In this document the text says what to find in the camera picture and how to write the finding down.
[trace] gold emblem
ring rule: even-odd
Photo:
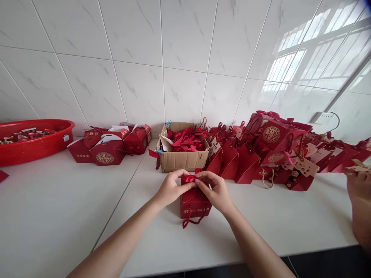
[[[109,153],[98,153],[96,158],[103,164],[111,164],[115,160],[115,158]]]
[[[284,157],[285,157],[285,153],[284,152],[279,152],[279,153],[272,154],[268,158],[268,161],[269,162],[277,162],[277,161],[283,159]]]
[[[275,143],[280,137],[279,128],[275,126],[267,127],[263,132],[263,139],[268,143]]]

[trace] person's hand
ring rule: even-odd
[[[371,172],[356,172],[353,169],[345,170],[347,175],[347,189],[349,196],[371,202]]]
[[[200,172],[195,174],[195,177],[197,178],[195,180],[197,186],[218,211],[225,215],[234,208],[234,204],[227,190],[227,185],[222,177],[210,171]]]
[[[186,183],[181,186],[177,185],[176,181],[178,178],[187,175],[190,175],[190,173],[184,169],[176,170],[167,174],[160,189],[153,197],[153,200],[160,205],[160,208],[164,208],[165,206],[171,204],[184,192],[187,192],[192,187],[197,186],[194,182]]]

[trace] red basket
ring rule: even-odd
[[[34,161],[63,151],[73,141],[75,123],[68,120],[27,120],[0,124],[0,138],[12,136],[23,129],[61,130],[40,138],[0,145],[0,167]]]

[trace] ceramic tile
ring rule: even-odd
[[[88,128],[56,54],[0,47],[0,59],[40,118]]]
[[[272,0],[249,78],[283,81],[320,2]]]
[[[166,120],[199,122],[206,73],[163,69]]]
[[[39,118],[1,61],[0,84],[0,122]]]
[[[128,122],[161,132],[165,120],[162,68],[114,62]]]
[[[330,109],[340,117],[340,125],[332,133],[343,141],[365,140],[371,137],[371,95],[345,92]],[[336,117],[330,123],[335,127]]]
[[[352,93],[364,93],[371,95],[371,61],[362,69],[348,90]]]
[[[98,1],[34,0],[58,53],[111,59]]]
[[[323,0],[284,81],[316,85],[364,6],[362,0]]]
[[[247,76],[269,4],[270,0],[218,1],[209,73]]]
[[[336,94],[336,91],[283,83],[270,110],[282,118],[295,118],[295,122],[307,124],[316,112],[326,109]]]
[[[245,78],[208,74],[201,116],[208,119],[208,126],[232,124],[244,83]]]
[[[30,0],[0,1],[0,45],[53,51]]]
[[[242,121],[248,123],[251,114],[257,110],[268,112],[280,85],[280,83],[246,79],[233,125],[239,125]]]
[[[370,12],[366,8],[315,86],[339,90],[371,50]]]
[[[217,0],[162,0],[163,65],[207,72]]]
[[[160,1],[99,2],[113,60],[162,66]]]
[[[126,121],[112,61],[58,57],[89,125],[110,128]]]

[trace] cardboard box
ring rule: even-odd
[[[170,128],[177,132],[188,127],[195,127],[194,123],[172,122]],[[161,135],[166,131],[166,124],[163,125]],[[161,170],[163,173],[173,172],[178,169],[194,171],[196,168],[204,168],[209,155],[209,144],[203,140],[205,150],[196,152],[163,152],[160,156]],[[157,149],[161,149],[161,139],[158,139]]]

